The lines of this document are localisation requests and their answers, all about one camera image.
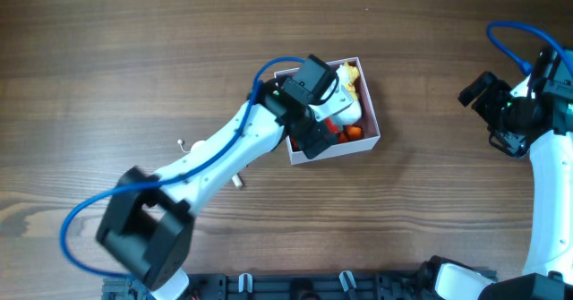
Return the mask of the red toy fire truck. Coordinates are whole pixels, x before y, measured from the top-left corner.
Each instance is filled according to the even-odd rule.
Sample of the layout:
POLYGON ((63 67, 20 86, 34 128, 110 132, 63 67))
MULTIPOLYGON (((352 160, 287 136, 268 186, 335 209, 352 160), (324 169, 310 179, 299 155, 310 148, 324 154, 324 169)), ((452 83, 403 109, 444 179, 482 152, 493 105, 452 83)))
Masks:
POLYGON ((340 133, 339 127, 336 124, 334 124, 330 118, 326 118, 324 120, 324 123, 328 127, 328 129, 331 133, 334 133, 334 134, 340 133))

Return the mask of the white plush duck yellow bag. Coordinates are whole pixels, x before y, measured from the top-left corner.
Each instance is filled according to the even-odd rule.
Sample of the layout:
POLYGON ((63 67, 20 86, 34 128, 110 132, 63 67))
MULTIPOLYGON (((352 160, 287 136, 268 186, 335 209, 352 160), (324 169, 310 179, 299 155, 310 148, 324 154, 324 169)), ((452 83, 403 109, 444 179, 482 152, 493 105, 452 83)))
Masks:
POLYGON ((355 86, 355 82, 360 78, 360 72, 356 66, 344 62, 337 69, 337 74, 342 87, 350 94, 353 101, 348 108, 331 117, 331 120, 338 128, 339 143, 357 141, 363 137, 362 129, 355 125, 362 117, 359 93, 355 86))

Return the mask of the yellow mouse rattle drum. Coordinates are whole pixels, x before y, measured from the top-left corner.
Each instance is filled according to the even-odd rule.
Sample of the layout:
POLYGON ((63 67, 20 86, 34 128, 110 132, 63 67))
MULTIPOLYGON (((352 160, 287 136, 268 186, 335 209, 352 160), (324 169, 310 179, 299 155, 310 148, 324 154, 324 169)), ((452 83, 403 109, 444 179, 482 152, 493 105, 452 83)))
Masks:
POLYGON ((244 183, 239 175, 232 176, 231 180, 237 189, 241 189, 244 186, 244 183))

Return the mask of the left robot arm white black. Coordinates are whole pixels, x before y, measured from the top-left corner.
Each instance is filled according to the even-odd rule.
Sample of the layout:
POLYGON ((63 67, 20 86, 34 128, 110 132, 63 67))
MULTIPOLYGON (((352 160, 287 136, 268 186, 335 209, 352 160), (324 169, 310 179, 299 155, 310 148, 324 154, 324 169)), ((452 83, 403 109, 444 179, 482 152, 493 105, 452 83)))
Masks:
POLYGON ((292 76, 254 79, 237 114, 202 145, 147 176, 124 173, 96 234, 102 245, 155 299, 177 299, 189 285, 182 266, 195 220, 210 199, 243 168, 286 137, 311 159, 335 143, 312 112, 339 78, 310 55, 292 76))

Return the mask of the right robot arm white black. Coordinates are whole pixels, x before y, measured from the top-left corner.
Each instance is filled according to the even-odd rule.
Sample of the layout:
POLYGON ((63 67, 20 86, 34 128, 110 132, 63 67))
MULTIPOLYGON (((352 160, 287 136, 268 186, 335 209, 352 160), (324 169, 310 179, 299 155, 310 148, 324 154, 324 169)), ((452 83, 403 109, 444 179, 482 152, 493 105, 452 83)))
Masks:
POLYGON ((545 47, 516 87, 491 72, 458 96, 487 124, 489 143, 528 156, 534 175, 532 235, 521 276, 496 282, 438 256, 423 263, 417 295, 437 299, 572 297, 572 51, 545 47))

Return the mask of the white box pink inside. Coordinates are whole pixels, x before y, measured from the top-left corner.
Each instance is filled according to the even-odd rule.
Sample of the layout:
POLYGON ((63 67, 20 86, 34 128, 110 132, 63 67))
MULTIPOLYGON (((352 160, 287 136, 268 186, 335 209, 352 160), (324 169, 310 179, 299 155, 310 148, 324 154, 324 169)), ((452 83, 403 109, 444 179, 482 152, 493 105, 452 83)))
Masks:
POLYGON ((363 76, 363 69, 358 57, 345 58, 336 61, 327 62, 327 64, 337 71, 337 69, 344 63, 348 62, 352 66, 356 66, 360 72, 360 78, 355 82, 356 89, 359 93, 359 100, 362 107, 362 117, 355 123, 362 129, 363 137, 357 141, 349 141, 346 143, 337 143, 327 150, 322 152, 315 159, 308 159, 305 155, 295 146, 290 137, 286 138, 287 151, 292 165, 303 164, 320 159, 328 159, 339 156, 344 156, 356 152, 372 150, 374 145, 381 137, 380 129, 377 123, 375 111, 372 105, 370 92, 367 86, 365 77, 363 76))

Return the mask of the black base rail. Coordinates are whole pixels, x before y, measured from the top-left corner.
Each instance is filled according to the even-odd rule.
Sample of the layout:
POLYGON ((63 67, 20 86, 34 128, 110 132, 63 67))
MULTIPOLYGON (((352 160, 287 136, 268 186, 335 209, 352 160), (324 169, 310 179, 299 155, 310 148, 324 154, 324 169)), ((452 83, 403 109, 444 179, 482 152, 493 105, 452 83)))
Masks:
POLYGON ((262 275, 244 273, 191 274, 181 299, 279 300, 312 299, 406 300, 436 299, 428 287, 417 289, 412 270, 320 275, 262 275))

